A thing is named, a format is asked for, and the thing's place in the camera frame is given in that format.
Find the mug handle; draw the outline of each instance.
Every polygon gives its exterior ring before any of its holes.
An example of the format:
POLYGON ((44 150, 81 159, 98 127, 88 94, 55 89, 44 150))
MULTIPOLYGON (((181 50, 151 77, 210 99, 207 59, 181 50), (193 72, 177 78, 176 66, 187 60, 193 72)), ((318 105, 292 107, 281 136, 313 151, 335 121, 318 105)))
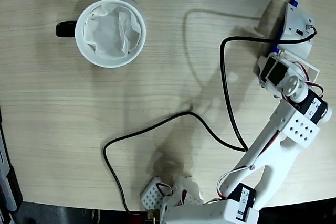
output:
POLYGON ((56 36, 61 38, 74 38, 76 23, 76 20, 58 23, 55 28, 56 36))

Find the white robotic arm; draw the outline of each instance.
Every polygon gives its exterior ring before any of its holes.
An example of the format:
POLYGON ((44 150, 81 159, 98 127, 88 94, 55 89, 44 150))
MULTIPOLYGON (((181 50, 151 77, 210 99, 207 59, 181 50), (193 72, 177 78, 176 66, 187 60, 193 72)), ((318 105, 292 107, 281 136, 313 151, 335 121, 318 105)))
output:
MULTIPOLYGON (((315 30, 313 19, 289 4, 281 40, 307 37, 311 28, 315 30)), ((281 100, 250 149, 232 171, 219 179, 217 202, 203 204, 197 184, 183 177, 176 179, 170 193, 165 192, 162 197, 156 189, 162 182, 154 178, 142 194, 142 202, 147 209, 161 209, 160 223, 257 223, 259 210, 280 188, 300 151, 319 133, 318 123, 327 122, 332 114, 332 108, 323 100, 322 86, 310 81, 319 74, 319 69, 306 61, 311 45, 312 39, 296 48, 278 45, 294 60, 281 52, 259 59, 260 85, 281 100), (312 86, 321 88, 322 93, 316 94, 312 86), (241 183, 262 167, 265 169, 255 188, 241 183)))
MULTIPOLYGON (((271 54, 268 60, 272 61, 274 56, 271 54)), ((269 79, 272 71, 278 71, 276 64, 279 62, 273 61, 274 67, 266 74, 267 82, 272 80, 272 77, 269 79)), ((293 69, 287 68, 286 73, 292 74, 293 69)), ((282 81, 274 88, 290 96, 283 96, 263 131, 220 185, 218 193, 222 200, 208 205, 167 206, 163 223, 257 223, 259 210, 280 188, 300 151, 307 148, 320 131, 317 123, 326 122, 332 112, 331 107, 308 87, 301 73, 297 72, 297 75, 291 77, 285 74, 282 77, 282 81), (241 181, 262 167, 265 169, 254 188, 253 206, 247 206, 251 194, 251 188, 248 187, 240 189, 239 202, 230 199, 229 196, 241 181)))

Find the wood grain surface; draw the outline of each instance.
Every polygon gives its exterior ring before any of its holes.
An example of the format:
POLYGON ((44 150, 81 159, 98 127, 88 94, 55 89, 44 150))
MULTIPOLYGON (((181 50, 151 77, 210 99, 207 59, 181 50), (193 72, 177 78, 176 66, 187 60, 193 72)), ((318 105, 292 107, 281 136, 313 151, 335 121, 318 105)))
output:
MULTIPOLYGON (((103 162, 103 145, 189 108, 225 141, 238 145, 219 73, 219 45, 232 35, 274 33, 287 0, 134 0, 144 10, 147 39, 135 61, 118 69, 89 63, 55 25, 76 19, 97 0, 1 0, 0 106, 9 156, 24 199, 45 204, 123 209, 103 162)), ((318 31, 309 61, 336 108, 335 0, 298 0, 318 31)), ((278 101, 255 74, 262 45, 226 48, 230 96, 250 146, 278 101)), ((302 151, 270 206, 336 197, 335 116, 302 151)), ((176 119, 108 149, 131 210, 155 175, 192 175, 205 199, 242 153, 218 144, 194 118, 176 119)), ((260 172, 246 179, 257 183, 260 172)))

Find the tissue paper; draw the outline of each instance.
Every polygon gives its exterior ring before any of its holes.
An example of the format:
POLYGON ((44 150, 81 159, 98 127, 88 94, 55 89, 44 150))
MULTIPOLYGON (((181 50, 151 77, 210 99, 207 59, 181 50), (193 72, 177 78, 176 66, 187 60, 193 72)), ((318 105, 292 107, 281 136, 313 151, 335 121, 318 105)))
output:
POLYGON ((119 59, 132 52, 141 38, 141 27, 132 10, 118 4, 102 4, 84 25, 84 40, 98 57, 119 59))

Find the black cable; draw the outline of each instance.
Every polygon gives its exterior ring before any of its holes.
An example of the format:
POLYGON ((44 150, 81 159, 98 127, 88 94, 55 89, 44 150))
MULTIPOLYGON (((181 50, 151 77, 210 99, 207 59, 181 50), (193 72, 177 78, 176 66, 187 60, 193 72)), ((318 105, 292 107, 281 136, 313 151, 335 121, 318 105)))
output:
POLYGON ((223 91, 224 91, 224 97, 225 97, 227 112, 229 114, 229 118, 230 118, 230 121, 231 121, 232 128, 233 128, 240 144, 242 145, 242 147, 244 148, 245 151, 247 151, 248 148, 247 148, 247 145, 245 144, 245 142, 244 142, 244 140, 243 140, 243 138, 242 138, 242 136, 239 132, 238 126, 236 124, 235 117, 233 115, 233 111, 232 111, 232 107, 231 107, 229 90, 228 90, 227 82, 226 82, 225 65, 224 65, 224 49, 225 49, 226 43, 228 43, 230 41, 234 41, 234 40, 244 40, 244 41, 269 43, 269 44, 273 44, 273 43, 277 43, 277 44, 299 44, 299 43, 303 43, 303 42, 306 42, 306 41, 312 39, 317 34, 317 31, 316 31, 315 27, 311 26, 311 28, 313 28, 314 33, 309 35, 308 37, 306 37, 304 39, 278 40, 278 39, 253 38, 253 37, 245 37, 245 36, 233 36, 233 37, 229 37, 229 38, 224 39, 223 42, 221 43, 221 48, 219 50, 220 72, 221 72, 221 75, 222 75, 222 84, 223 84, 223 91))
POLYGON ((167 119, 161 121, 160 123, 157 123, 157 124, 155 124, 155 125, 153 125, 153 126, 151 126, 151 127, 148 127, 148 128, 146 128, 146 129, 143 129, 143 130, 140 130, 140 131, 131 133, 131 134, 126 135, 126 136, 121 136, 121 137, 119 137, 119 138, 116 138, 116 139, 114 139, 114 140, 109 141, 109 142, 104 146, 104 148, 103 148, 103 156, 104 156, 104 160, 105 160, 105 162, 106 162, 106 164, 107 164, 107 166, 108 166, 110 172, 112 173, 114 179, 116 180, 115 182, 116 182, 117 185, 118 185, 118 188, 119 188, 119 191, 120 191, 120 196, 121 196, 121 199, 122 199, 122 203, 123 203, 123 206, 124 206, 124 208, 125 208, 125 210, 126 210, 127 213, 132 214, 132 215, 138 215, 137 213, 133 213, 133 212, 131 212, 131 211, 128 209, 128 207, 127 207, 126 199, 125 199, 125 194, 124 194, 124 191, 123 191, 122 186, 121 186, 121 184, 120 184, 120 181, 119 181, 117 175, 115 174, 115 171, 113 170, 113 168, 112 168, 112 166, 111 166, 111 164, 110 164, 110 162, 109 162, 109 160, 108 160, 108 158, 107 158, 107 153, 106 153, 107 148, 108 148, 111 144, 113 144, 113 143, 116 143, 116 142, 121 141, 121 140, 125 140, 125 139, 127 139, 127 138, 131 138, 131 137, 134 137, 134 136, 141 135, 141 134, 146 133, 146 132, 148 132, 148 131, 151 131, 151 130, 153 130, 153 129, 155 129, 155 128, 157 128, 157 127, 159 127, 159 126, 161 126, 161 125, 163 125, 163 124, 165 124, 165 123, 167 123, 167 122, 170 122, 170 121, 173 120, 173 119, 179 118, 179 117, 184 116, 184 115, 192 115, 193 117, 197 118, 197 119, 203 124, 203 126, 206 128, 206 130, 210 133, 210 135, 211 135, 217 142, 219 142, 220 144, 222 144, 222 145, 224 145, 225 147, 228 147, 228 148, 230 148, 230 149, 236 150, 236 151, 245 152, 245 150, 244 150, 243 148, 240 148, 240 147, 237 147, 237 146, 233 146, 233 145, 228 144, 228 143, 224 142, 223 140, 221 140, 221 139, 220 139, 218 136, 216 136, 216 134, 210 129, 210 127, 206 124, 206 122, 205 122, 199 115, 197 115, 196 113, 194 113, 194 112, 192 112, 192 111, 184 111, 184 112, 175 114, 175 115, 173 115, 173 116, 171 116, 171 117, 169 117, 169 118, 167 118, 167 119))
POLYGON ((230 98, 229 98, 229 93, 228 93, 228 88, 227 88, 227 82, 226 82, 226 76, 225 76, 225 66, 224 66, 224 49, 225 49, 225 45, 227 42, 230 42, 230 41, 234 41, 234 40, 244 40, 244 41, 253 41, 253 42, 260 42, 260 43, 278 43, 278 44, 299 44, 299 43, 303 43, 303 42, 306 42, 310 39, 312 39, 316 34, 317 34, 317 31, 314 27, 312 27, 314 29, 314 33, 309 35, 307 38, 304 38, 304 39, 299 39, 299 40, 276 40, 276 39, 262 39, 262 38, 253 38, 253 37, 245 37, 245 36, 234 36, 234 37, 229 37, 229 38, 226 38, 223 40, 223 42, 221 43, 221 48, 220 48, 220 52, 219 52, 219 57, 220 57, 220 72, 222 74, 222 83, 223 83, 223 90, 224 90, 224 97, 225 97, 225 102, 226 102, 226 107, 227 107, 227 110, 228 110, 228 114, 229 114, 229 118, 230 118, 230 121, 231 121, 231 124, 232 124, 232 127, 234 129, 234 132, 236 133, 236 136, 239 140, 239 142, 241 143, 241 145, 243 146, 243 148, 239 148, 237 146, 233 146, 233 145, 230 145, 226 142, 224 142, 223 140, 221 140, 218 136, 216 136, 216 134, 210 129, 210 127, 206 124, 206 122, 199 116, 197 115, 196 113, 192 112, 192 111, 185 111, 185 112, 181 112, 181 113, 178 113, 178 114, 175 114, 149 128, 146 128, 146 129, 143 129, 141 131, 138 131, 138 132, 134 132, 134 133, 131 133, 129 135, 126 135, 126 136, 122 136, 122 137, 118 137, 114 140, 111 140, 109 141, 103 148, 103 156, 104 156, 104 160, 110 170, 110 172, 112 173, 114 179, 116 180, 115 182, 117 183, 118 185, 118 189, 120 191, 120 196, 121 196, 121 199, 122 199, 122 203, 123 203, 123 206, 126 210, 127 213, 131 214, 131 215, 138 215, 139 213, 133 213, 131 212, 128 207, 127 207, 127 203, 126 203, 126 199, 125 199, 125 194, 124 194, 124 191, 122 189, 122 186, 120 184, 120 181, 115 173, 115 171, 113 170, 109 160, 108 160, 108 157, 107 157, 107 148, 113 144, 113 143, 116 143, 118 141, 121 141, 121 140, 125 140, 125 139, 128 139, 128 138, 131 138, 131 137, 134 137, 134 136, 138 136, 138 135, 141 135, 143 133, 146 133, 148 131, 151 131, 175 118, 179 118, 181 116, 184 116, 184 115, 191 115, 195 118, 197 118, 202 124, 203 126, 208 130, 208 132, 210 133, 210 135, 216 140, 218 141, 220 144, 228 147, 228 148, 231 148, 233 150, 236 150, 236 151, 241 151, 241 152, 245 152, 248 150, 248 147, 247 145, 245 144, 242 136, 240 135, 240 132, 239 132, 239 129, 238 129, 238 126, 235 122, 235 118, 234 118, 234 115, 233 115, 233 111, 232 111, 232 107, 231 107, 231 102, 230 102, 230 98))

